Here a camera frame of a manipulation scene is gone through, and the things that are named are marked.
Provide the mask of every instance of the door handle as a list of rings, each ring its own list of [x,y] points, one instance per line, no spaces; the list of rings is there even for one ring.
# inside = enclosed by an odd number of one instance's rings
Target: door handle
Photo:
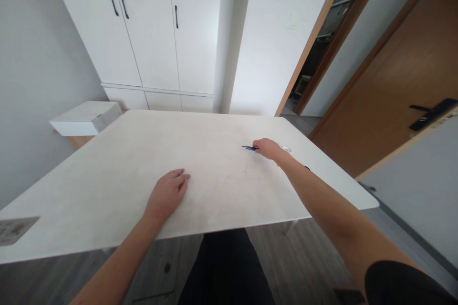
[[[437,117],[440,117],[442,114],[446,113],[452,107],[454,107],[458,103],[458,100],[445,98],[439,104],[434,106],[434,108],[419,106],[419,105],[410,105],[409,108],[414,110],[424,111],[426,112],[420,119],[418,119],[415,123],[409,126],[409,129],[413,131],[420,131],[426,126],[428,126],[431,122],[433,122]]]
[[[127,14],[127,11],[125,10],[125,3],[124,0],[121,0],[123,2],[123,7],[124,7],[124,14],[127,19],[129,19],[129,15]]]
[[[178,14],[177,14],[177,11],[178,11],[178,7],[175,5],[175,23],[177,23],[177,29],[178,29]]]
[[[118,11],[116,10],[116,6],[115,6],[115,1],[114,1],[114,0],[111,0],[111,3],[113,4],[114,13],[119,17],[119,13],[118,13]]]

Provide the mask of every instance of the door frame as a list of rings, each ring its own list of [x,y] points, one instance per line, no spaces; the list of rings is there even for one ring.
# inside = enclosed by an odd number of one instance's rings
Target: door frame
[[[309,135],[309,139],[313,142],[313,139],[315,135],[319,132],[319,130],[323,127],[323,125],[326,123],[326,121],[329,119],[329,117],[332,115],[332,113],[336,110],[336,108],[339,106],[341,101],[347,96],[348,92],[353,88],[353,86],[356,84],[356,82],[359,80],[359,78],[362,76],[362,74],[365,72],[365,70],[369,67],[373,59],[376,57],[376,55],[380,52],[380,50],[384,47],[386,42],[391,38],[391,36],[394,34],[394,32],[398,29],[398,27],[401,25],[401,23],[404,21],[404,19],[407,17],[407,15],[411,12],[411,10],[416,6],[419,0],[408,0],[404,7],[401,9],[401,11],[398,13],[398,15],[395,17],[395,19],[391,22],[390,26],[388,29],[386,29],[385,33],[382,35],[382,37],[379,39],[379,41],[375,44],[375,46],[372,48],[370,53],[366,56],[364,59],[363,63],[359,66],[359,68],[356,70],[352,78],[348,81],[348,83],[345,85],[344,89],[340,92],[340,94],[337,96],[337,98],[334,100],[332,105],[329,107],[329,109],[326,111],[325,115],[323,118],[318,122],[317,126],[314,128],[312,133]],[[439,124],[443,123],[446,119],[450,118],[453,116],[453,113],[458,109],[458,106],[452,110],[450,110],[448,113],[445,115],[441,116],[438,118],[436,121],[431,123],[429,126],[424,128],[418,135],[416,135],[414,138],[411,140],[407,141],[406,143],[402,144],[400,147],[395,149],[393,152],[385,156],[383,159],[375,163],[373,166],[369,167],[366,171],[361,173],[359,176],[355,177],[355,179],[361,180],[364,177],[366,177],[369,173],[374,171],[375,169],[379,168],[382,164],[386,163],[389,161],[391,158],[394,156],[400,154],[402,151],[408,149],[410,146],[412,146],[414,143],[420,141],[430,133],[434,131],[438,127]]]
[[[296,80],[300,76],[299,74],[302,70],[305,60],[307,59],[310,53],[310,50],[312,49],[313,43],[315,42],[316,37],[318,36],[318,33],[324,23],[324,20],[326,19],[326,16],[328,15],[329,10],[331,9],[333,1],[334,0],[326,0],[320,14],[318,15],[318,19],[315,23],[315,26],[313,27],[312,33],[310,34],[310,37],[307,40],[307,43],[305,44],[304,50],[302,52],[301,57],[299,58],[296,69],[294,70],[294,73],[290,79],[290,82],[288,83],[288,86],[286,87],[286,91],[275,113],[275,116],[277,117],[281,114],[281,111],[283,110],[285,106],[285,103],[292,91],[292,88],[294,84],[296,83]],[[304,93],[302,94],[301,98],[299,99],[299,102],[296,108],[294,109],[294,112],[296,114],[301,115],[302,111],[304,110],[305,106],[309,102],[310,98],[312,97],[313,93],[315,92],[316,88],[318,87],[318,84],[322,80],[323,76],[326,74],[329,66],[331,65],[332,61],[334,60],[334,57],[336,56],[343,42],[347,38],[348,34],[350,33],[351,29],[353,28],[354,24],[356,23],[356,20],[358,19],[359,15],[363,11],[368,1],[369,0],[354,0],[353,4],[351,4],[350,8],[347,11],[347,14],[345,15],[342,22],[339,24],[336,30],[336,33],[334,35],[334,38],[332,39],[332,41],[329,43],[328,47],[326,48],[326,51],[324,52],[324,55],[317,67],[317,70],[314,76],[310,80]]]

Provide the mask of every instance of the finger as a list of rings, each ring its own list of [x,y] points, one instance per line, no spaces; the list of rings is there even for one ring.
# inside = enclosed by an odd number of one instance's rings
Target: finger
[[[181,174],[180,176],[176,177],[174,181],[177,184],[177,186],[180,186],[185,180],[189,179],[190,177],[191,175],[189,174]]]
[[[184,171],[185,171],[184,168],[175,169],[175,170],[169,171],[166,175],[170,176],[172,179],[174,179],[177,176],[181,175]]]
[[[187,178],[181,185],[180,187],[178,188],[178,193],[181,194],[181,196],[183,196],[186,192],[186,189],[187,189],[187,183],[189,182],[189,178]]]

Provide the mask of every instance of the white wall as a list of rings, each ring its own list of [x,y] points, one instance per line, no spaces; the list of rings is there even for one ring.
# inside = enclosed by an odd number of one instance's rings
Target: white wall
[[[275,114],[324,2],[248,0],[229,113]],[[286,27],[292,11],[296,30]]]
[[[232,22],[230,27],[229,51],[227,56],[224,88],[221,101],[221,113],[229,113],[235,73],[239,62],[240,44],[247,14],[248,0],[234,0]]]
[[[219,8],[215,85],[213,87],[213,113],[221,113],[233,9],[234,0],[221,0]]]
[[[302,115],[323,116],[407,0],[369,0]]]
[[[107,100],[63,0],[0,0],[0,209],[73,148],[49,119]]]
[[[458,268],[457,137],[453,118],[362,182]]]

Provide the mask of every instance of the wooden cabinet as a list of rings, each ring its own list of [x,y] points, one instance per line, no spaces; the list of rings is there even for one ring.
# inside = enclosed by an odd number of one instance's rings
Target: wooden cabinet
[[[64,2],[111,101],[211,112],[221,0]]]

